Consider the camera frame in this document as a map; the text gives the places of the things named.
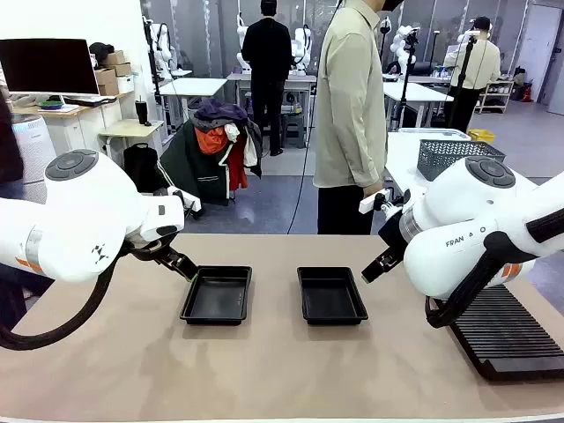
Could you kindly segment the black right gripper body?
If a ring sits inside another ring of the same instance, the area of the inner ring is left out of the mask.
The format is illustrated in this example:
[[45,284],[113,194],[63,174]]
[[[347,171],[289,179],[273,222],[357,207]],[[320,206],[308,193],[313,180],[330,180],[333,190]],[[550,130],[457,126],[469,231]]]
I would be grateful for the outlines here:
[[407,247],[407,241],[400,231],[402,209],[395,205],[383,206],[385,223],[378,231],[379,236],[388,248],[380,254],[379,261],[402,261]]

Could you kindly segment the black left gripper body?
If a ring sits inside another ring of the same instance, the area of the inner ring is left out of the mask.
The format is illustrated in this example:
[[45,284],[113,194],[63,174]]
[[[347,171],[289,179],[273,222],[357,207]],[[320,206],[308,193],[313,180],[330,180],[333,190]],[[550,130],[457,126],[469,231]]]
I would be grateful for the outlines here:
[[170,247],[175,234],[169,234],[144,246],[138,246],[131,240],[124,241],[124,255],[132,254],[140,261],[154,261],[158,264],[171,264],[175,255]]

